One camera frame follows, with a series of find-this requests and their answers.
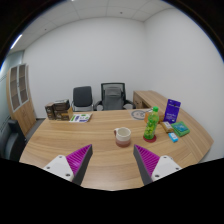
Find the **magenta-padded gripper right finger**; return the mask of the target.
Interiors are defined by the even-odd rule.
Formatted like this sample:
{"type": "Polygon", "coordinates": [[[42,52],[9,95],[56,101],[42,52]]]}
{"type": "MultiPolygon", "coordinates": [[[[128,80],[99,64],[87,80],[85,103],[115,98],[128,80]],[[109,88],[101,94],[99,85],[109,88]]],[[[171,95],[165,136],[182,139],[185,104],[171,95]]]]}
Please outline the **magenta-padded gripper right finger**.
{"type": "Polygon", "coordinates": [[[181,170],[168,155],[158,156],[139,145],[134,145],[133,154],[144,185],[181,170]]]}

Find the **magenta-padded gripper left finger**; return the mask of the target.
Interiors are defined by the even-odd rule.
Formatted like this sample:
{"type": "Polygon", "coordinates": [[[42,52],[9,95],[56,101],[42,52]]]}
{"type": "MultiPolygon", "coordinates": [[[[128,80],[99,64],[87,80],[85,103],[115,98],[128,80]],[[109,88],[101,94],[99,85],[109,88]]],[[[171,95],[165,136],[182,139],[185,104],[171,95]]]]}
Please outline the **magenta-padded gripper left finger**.
{"type": "Polygon", "coordinates": [[[44,167],[44,170],[81,185],[92,154],[92,145],[87,145],[67,156],[58,155],[44,167]]]}

